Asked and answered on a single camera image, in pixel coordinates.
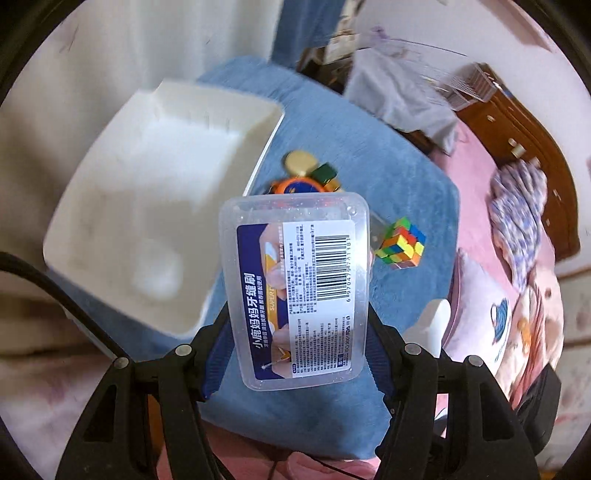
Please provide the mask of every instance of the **product label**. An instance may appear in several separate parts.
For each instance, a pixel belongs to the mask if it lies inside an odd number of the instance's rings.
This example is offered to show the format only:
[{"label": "product label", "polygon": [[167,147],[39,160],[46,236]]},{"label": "product label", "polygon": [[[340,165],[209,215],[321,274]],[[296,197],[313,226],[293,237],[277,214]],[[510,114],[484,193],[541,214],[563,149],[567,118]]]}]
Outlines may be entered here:
[{"label": "product label", "polygon": [[256,378],[349,369],[355,308],[353,222],[241,225],[237,234]]}]

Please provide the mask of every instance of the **blue blanket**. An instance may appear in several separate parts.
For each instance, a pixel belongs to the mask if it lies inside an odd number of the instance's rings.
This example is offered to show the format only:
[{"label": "blue blanket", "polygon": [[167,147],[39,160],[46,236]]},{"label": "blue blanket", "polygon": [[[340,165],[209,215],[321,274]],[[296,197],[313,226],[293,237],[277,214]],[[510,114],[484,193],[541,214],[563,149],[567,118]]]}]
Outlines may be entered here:
[{"label": "blue blanket", "polygon": [[[323,86],[253,57],[206,73],[200,82],[254,93],[283,104],[285,118],[255,180],[262,193],[285,177],[283,156],[296,149],[330,162],[344,188],[361,194],[390,222],[408,216],[427,236],[417,268],[375,263],[370,300],[382,321],[401,332],[432,299],[447,297],[456,251],[457,190],[439,168],[389,127]],[[155,358],[179,341],[150,331],[76,287],[63,287],[136,360]],[[206,323],[226,300],[215,285]],[[391,418],[366,366],[354,380],[301,390],[255,392],[242,383],[236,355],[220,390],[201,407],[205,420],[262,442],[334,458],[370,458]]]}]

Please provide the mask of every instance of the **white curtain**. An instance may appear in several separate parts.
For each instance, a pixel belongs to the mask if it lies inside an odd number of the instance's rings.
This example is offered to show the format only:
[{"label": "white curtain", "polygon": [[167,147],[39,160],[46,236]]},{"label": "white curtain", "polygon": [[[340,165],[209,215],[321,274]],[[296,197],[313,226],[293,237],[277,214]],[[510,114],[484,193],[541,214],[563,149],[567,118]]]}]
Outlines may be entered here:
[{"label": "white curtain", "polygon": [[[0,250],[43,267],[57,202],[138,88],[268,59],[282,0],[86,0],[45,40],[0,108]],[[31,289],[0,277],[0,291]]]}]

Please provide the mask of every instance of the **white cloth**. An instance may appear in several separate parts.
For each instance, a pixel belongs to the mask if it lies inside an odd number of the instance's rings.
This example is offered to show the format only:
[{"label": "white cloth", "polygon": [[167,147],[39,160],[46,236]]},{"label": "white cloth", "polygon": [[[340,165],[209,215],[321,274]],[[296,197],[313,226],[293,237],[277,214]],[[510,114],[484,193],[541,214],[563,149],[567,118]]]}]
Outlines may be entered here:
[{"label": "white cloth", "polygon": [[403,132],[420,130],[446,154],[453,152],[456,114],[404,62],[376,48],[356,51],[343,96],[388,125]]}]

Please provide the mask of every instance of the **transparent plastic container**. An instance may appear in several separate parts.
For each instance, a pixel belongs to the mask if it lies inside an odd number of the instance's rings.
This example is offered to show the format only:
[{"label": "transparent plastic container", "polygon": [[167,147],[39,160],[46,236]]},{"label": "transparent plastic container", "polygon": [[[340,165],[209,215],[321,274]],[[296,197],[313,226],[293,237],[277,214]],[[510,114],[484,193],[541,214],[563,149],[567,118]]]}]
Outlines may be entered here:
[{"label": "transparent plastic container", "polygon": [[239,197],[220,252],[242,379],[253,390],[351,380],[364,365],[369,209],[356,193]]}]

